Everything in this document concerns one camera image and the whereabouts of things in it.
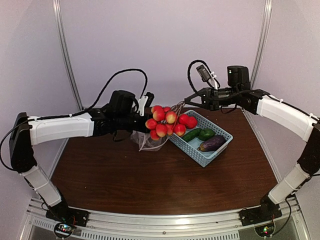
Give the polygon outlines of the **clear zip top bag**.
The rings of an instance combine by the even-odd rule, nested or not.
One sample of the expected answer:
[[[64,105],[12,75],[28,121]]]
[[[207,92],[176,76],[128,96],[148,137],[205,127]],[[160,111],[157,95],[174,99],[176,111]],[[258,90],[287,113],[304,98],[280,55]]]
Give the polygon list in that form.
[[[149,133],[133,131],[130,139],[138,145],[138,150],[155,152],[160,150],[169,140],[168,136],[161,137],[159,140],[153,140]]]

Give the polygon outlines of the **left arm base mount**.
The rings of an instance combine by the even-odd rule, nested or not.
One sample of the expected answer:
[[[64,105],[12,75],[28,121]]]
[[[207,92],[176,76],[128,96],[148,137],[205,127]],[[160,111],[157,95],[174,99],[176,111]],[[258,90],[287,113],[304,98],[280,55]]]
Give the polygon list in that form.
[[[87,210],[69,207],[63,197],[61,202],[55,206],[43,203],[46,207],[46,218],[57,221],[53,227],[53,233],[58,239],[69,238],[77,227],[86,227],[89,217]]]

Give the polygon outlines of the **light blue plastic basket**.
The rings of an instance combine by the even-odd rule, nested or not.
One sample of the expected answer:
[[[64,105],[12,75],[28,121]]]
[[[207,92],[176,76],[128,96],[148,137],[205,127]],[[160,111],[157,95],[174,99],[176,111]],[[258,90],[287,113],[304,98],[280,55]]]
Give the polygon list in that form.
[[[185,141],[182,136],[174,133],[169,137],[169,140],[204,168],[227,148],[233,140],[233,136],[194,110],[188,110],[185,114],[197,120],[196,129],[210,129],[215,135],[206,141],[199,139],[197,136],[190,141]]]

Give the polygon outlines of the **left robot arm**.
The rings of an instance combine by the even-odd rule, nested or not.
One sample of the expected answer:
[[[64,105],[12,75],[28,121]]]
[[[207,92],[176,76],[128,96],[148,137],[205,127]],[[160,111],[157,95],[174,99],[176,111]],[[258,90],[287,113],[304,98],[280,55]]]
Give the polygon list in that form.
[[[145,123],[149,115],[145,109],[153,99],[154,94],[150,92],[136,99],[131,92],[115,90],[105,106],[86,109],[81,113],[29,117],[21,112],[9,138],[11,167],[52,207],[55,217],[67,222],[72,218],[72,211],[38,165],[33,146],[60,139],[115,135],[118,131],[148,133]]]

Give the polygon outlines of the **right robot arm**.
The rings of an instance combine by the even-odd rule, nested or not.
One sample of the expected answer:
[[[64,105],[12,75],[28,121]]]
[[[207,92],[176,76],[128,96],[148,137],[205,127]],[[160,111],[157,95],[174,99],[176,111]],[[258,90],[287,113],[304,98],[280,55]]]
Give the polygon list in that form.
[[[261,199],[256,216],[259,220],[266,221],[276,212],[276,205],[319,171],[320,120],[262,89],[252,89],[246,66],[228,66],[227,84],[225,88],[216,84],[200,90],[194,89],[194,93],[186,97],[184,102],[210,111],[229,105],[241,107],[253,115],[277,123],[306,143],[292,170]]]

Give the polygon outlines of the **green toy cucumber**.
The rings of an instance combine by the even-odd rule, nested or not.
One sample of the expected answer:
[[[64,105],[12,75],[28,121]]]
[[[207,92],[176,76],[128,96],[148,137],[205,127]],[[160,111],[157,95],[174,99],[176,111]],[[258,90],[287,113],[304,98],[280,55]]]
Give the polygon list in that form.
[[[188,133],[186,133],[182,139],[185,141],[185,142],[190,142],[191,140],[197,138],[201,132],[201,128],[195,128],[191,131],[189,131]]]

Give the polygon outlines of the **purple toy eggplant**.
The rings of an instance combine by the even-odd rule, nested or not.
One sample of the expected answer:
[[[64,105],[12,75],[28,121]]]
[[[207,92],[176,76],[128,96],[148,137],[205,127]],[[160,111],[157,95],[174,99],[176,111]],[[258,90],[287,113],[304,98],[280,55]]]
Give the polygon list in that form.
[[[197,149],[201,152],[212,152],[218,150],[225,142],[226,139],[222,135],[215,135],[202,142]]]

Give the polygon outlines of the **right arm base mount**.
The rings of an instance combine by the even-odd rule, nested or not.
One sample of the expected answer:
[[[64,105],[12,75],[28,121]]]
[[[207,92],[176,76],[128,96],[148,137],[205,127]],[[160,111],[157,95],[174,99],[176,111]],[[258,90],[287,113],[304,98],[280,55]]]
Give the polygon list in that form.
[[[282,216],[279,204],[273,203],[267,195],[260,200],[260,206],[243,208],[239,212],[242,226],[254,225],[259,237],[271,237],[276,232],[275,219]]]

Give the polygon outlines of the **green toy avocado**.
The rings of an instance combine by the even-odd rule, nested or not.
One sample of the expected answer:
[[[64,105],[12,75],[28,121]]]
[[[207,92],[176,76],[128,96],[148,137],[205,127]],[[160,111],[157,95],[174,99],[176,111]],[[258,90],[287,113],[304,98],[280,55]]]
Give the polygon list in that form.
[[[214,137],[216,134],[215,131],[213,131],[212,129],[210,128],[204,128],[202,129],[200,132],[199,132],[199,135],[198,135],[198,139],[200,141],[207,141],[209,140],[210,138]]]

